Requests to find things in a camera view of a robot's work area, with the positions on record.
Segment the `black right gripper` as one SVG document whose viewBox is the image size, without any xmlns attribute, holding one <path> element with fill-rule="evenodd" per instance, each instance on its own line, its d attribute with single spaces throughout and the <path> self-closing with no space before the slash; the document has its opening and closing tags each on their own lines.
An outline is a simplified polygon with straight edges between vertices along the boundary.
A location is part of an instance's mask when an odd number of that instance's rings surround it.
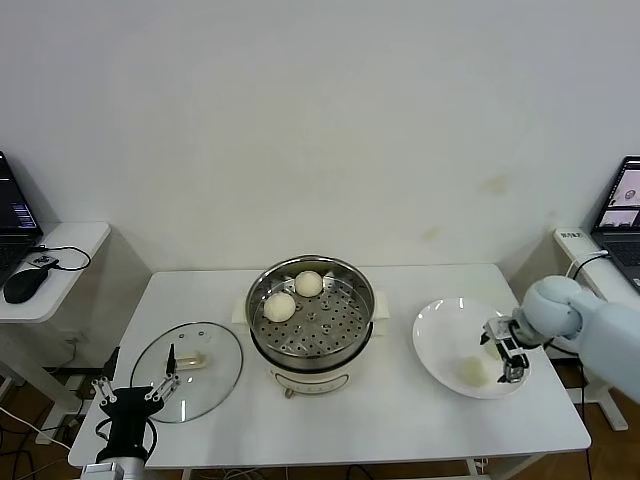
<svg viewBox="0 0 640 480">
<path fill-rule="evenodd" d="M 484 345 L 489 341 L 496 346 L 500 345 L 499 350 L 505 362 L 497 382 L 499 384 L 521 382 L 528 373 L 529 360 L 523 345 L 514 334 L 514 326 L 509 318 L 494 317 L 483 325 L 480 344 Z"/>
</svg>

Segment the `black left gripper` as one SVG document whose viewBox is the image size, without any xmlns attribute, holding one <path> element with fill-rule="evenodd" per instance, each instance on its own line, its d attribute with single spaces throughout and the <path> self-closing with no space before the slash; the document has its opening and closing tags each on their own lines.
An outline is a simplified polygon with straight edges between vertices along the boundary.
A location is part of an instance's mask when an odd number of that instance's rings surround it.
<svg viewBox="0 0 640 480">
<path fill-rule="evenodd" d="M 95 393 L 100 396 L 101 410 L 107 415 L 104 424 L 110 424 L 106 446 L 98 452 L 98 459 L 127 457 L 148 459 L 157 445 L 157 429 L 151 417 L 164 408 L 164 404 L 179 384 L 176 374 L 174 344 L 170 345 L 165 376 L 151 387 L 118 388 L 114 379 L 120 347 L 116 347 L 104 363 L 101 373 L 92 380 Z"/>
</svg>

